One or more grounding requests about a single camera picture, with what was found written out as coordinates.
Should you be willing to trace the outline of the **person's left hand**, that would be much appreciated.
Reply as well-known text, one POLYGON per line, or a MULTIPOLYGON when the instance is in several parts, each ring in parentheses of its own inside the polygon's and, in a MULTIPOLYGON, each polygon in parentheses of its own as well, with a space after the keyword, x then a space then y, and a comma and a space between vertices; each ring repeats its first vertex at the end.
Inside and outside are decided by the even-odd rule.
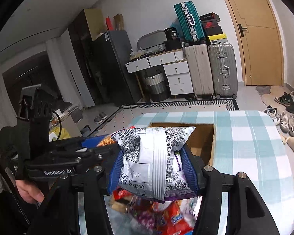
POLYGON ((16 187, 22 199, 30 204, 42 203, 44 195, 32 182, 27 180, 16 180, 16 187))

